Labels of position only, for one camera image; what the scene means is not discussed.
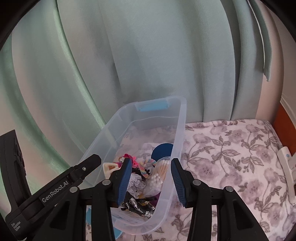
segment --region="clear plastic bin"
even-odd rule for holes
[[[132,140],[138,146],[145,143],[173,143],[171,160],[173,158],[179,158],[180,160],[184,142],[185,121],[186,99],[184,97],[171,96],[127,104],[120,108],[109,120],[80,162],[92,154],[98,154],[102,159],[102,163],[113,162],[115,158],[125,153],[131,154],[126,148],[123,148],[121,153],[120,145],[126,135],[132,137]],[[149,135],[142,135],[151,129],[169,129],[170,131],[161,135],[162,140],[157,143],[157,138],[151,139]],[[102,165],[86,178],[91,185],[96,185],[105,179],[101,167]],[[120,208],[112,208],[114,227],[128,234],[147,234],[155,231],[166,219],[175,196],[176,189],[170,169],[168,169],[153,216],[146,219],[134,213],[122,211]]]

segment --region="floral blanket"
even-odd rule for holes
[[[282,147],[267,121],[234,120],[186,125],[182,159],[186,170],[211,187],[233,186],[270,241],[283,241],[296,222],[288,200],[284,172],[277,158]],[[179,202],[165,223],[145,235],[122,234],[119,241],[183,241],[192,209]],[[217,239],[217,212],[212,210],[212,240]]]

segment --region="white plastic clip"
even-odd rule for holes
[[[296,198],[294,183],[296,180],[296,155],[292,157],[289,149],[286,146],[284,146],[278,151],[277,156],[285,173],[288,186],[289,201],[292,205],[295,205]]]

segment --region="blue lid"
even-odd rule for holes
[[[170,156],[172,154],[173,144],[163,143],[158,145],[151,154],[151,159],[158,161],[161,158]]]

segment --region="mint green curtain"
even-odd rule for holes
[[[130,102],[180,95],[187,122],[255,118],[272,54],[256,6],[255,0],[37,3],[0,51],[0,132],[16,129],[32,192],[77,164]],[[0,192],[5,214],[1,181]]]

